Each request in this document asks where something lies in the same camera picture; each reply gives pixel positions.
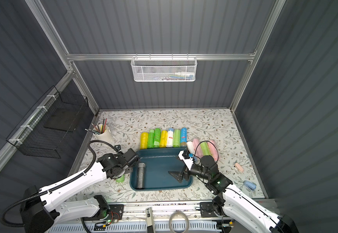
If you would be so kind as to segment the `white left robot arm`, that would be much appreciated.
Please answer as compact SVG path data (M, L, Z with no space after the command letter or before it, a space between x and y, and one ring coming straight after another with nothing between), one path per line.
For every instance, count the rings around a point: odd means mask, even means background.
M93 157L84 170L40 189L36 186L26 189L23 199L3 210L0 223L7 227L24 228L27 233L44 233L56 223L97 215L101 208L107 206L102 196L85 202L65 201L95 183L120 178L139 161L139 156L132 149L123 153L110 143L106 145L115 154L107 153L97 157L91 145L88 145Z

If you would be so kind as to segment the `pale green trash bag roll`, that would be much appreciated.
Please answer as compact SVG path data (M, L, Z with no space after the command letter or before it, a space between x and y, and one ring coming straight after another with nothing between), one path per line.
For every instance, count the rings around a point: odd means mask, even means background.
M200 143L200 147L201 147L203 156L211 155L211 152L210 152L210 149L209 149L207 141L202 141Z

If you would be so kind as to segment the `grey trash bag roll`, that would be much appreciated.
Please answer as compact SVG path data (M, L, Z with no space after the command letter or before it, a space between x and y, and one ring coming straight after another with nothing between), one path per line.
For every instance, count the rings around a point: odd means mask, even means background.
M137 181L136 181L137 189L144 189L145 170L146 164L142 162L139 163L137 168Z

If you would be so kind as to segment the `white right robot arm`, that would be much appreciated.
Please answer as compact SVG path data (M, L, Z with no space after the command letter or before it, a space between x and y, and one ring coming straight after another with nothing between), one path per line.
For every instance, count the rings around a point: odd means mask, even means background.
M297 233L295 222L287 215L280 216L263 207L244 194L229 178L219 172L212 156L204 156L195 164L195 156L181 150L179 160L184 162L181 171L169 171L179 183L191 176L197 177L215 195L212 200L214 212L239 222L252 233Z

